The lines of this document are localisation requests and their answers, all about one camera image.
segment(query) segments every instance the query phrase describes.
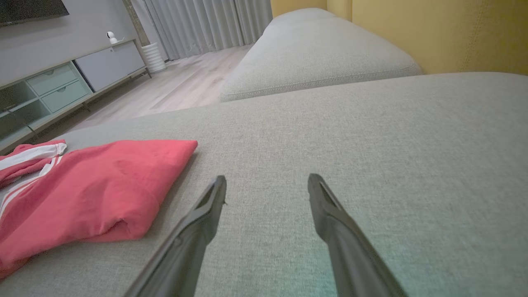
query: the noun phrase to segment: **white curtain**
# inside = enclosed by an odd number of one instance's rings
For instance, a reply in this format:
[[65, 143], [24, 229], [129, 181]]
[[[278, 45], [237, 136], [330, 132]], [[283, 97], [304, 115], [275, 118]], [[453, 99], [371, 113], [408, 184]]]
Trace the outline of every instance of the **white curtain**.
[[145, 0], [171, 60], [252, 44], [272, 19], [270, 0]]

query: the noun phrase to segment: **sofa seam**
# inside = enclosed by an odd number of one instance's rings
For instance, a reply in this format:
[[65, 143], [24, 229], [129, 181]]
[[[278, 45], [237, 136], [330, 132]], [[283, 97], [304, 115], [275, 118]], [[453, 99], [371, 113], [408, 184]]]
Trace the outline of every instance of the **sofa seam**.
[[469, 60], [471, 59], [471, 56], [472, 56], [471, 50], [474, 47], [474, 45], [476, 44], [476, 42], [478, 40], [478, 34], [480, 33], [480, 29], [482, 28], [482, 16], [484, 15], [484, 12], [487, 10], [488, 7], [489, 7], [488, 0], [483, 0], [482, 7], [480, 8], [480, 11], [478, 13], [477, 23], [475, 25], [475, 29], [473, 30], [473, 34], [472, 34], [473, 36], [471, 36], [471, 38], [470, 38], [470, 42], [469, 42], [469, 45], [467, 47], [466, 56], [464, 57], [464, 60], [463, 60], [462, 65], [461, 65], [461, 67], [459, 69], [459, 72], [467, 71], [467, 68], [468, 68], [468, 65], [469, 65]]
[[390, 70], [390, 71], [380, 71], [380, 72], [373, 72], [373, 73], [365, 73], [365, 74], [361, 74], [361, 75], [332, 77], [332, 78], [326, 78], [326, 79], [320, 79], [320, 80], [296, 83], [294, 85], [273, 86], [273, 87], [270, 87], [270, 88], [267, 88], [267, 89], [251, 91], [251, 92], [221, 94], [221, 95], [223, 95], [223, 96], [237, 96], [237, 95], [247, 95], [247, 94], [258, 94], [258, 93], [262, 93], [262, 92], [269, 91], [269, 90], [289, 89], [289, 88], [292, 88], [292, 87], [310, 85], [310, 84], [318, 83], [318, 82], [334, 81], [334, 80], [347, 79], [347, 78], [353, 78], [353, 77], [368, 77], [368, 76], [372, 76], [372, 75], [378, 75], [378, 74], [381, 74], [381, 73], [394, 73], [394, 72], [399, 72], [399, 71], [402, 71], [402, 70], [410, 69], [410, 68], [414, 67], [415, 65], [416, 65], [416, 61], [414, 61], [410, 66], [407, 66], [407, 67], [404, 67], [404, 68], [400, 68], [400, 69], [394, 69], [394, 70]]

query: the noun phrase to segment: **gray wall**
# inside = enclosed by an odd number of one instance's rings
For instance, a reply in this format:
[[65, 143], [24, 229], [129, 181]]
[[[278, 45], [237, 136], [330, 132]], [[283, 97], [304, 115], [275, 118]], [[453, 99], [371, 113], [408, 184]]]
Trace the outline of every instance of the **gray wall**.
[[62, 0], [70, 15], [0, 27], [0, 86], [137, 34], [122, 0]]

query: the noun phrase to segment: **television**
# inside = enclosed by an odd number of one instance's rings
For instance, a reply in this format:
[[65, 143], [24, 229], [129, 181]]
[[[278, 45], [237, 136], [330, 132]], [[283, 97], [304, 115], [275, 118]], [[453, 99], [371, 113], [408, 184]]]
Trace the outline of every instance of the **television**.
[[0, 0], [0, 27], [68, 14], [61, 0]]

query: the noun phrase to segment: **open shelf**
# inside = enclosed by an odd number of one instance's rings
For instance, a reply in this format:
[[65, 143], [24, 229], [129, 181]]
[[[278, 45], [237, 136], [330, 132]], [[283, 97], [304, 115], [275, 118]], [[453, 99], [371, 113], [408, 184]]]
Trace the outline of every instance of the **open shelf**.
[[16, 110], [0, 117], [0, 138], [3, 142], [22, 138], [31, 132], [27, 125], [32, 126], [49, 115], [50, 112], [41, 101], [24, 102], [22, 107], [17, 106]]
[[3, 114], [5, 109], [14, 111], [20, 108], [20, 105], [25, 106], [36, 99], [37, 95], [25, 81], [16, 83], [0, 90], [0, 112]]

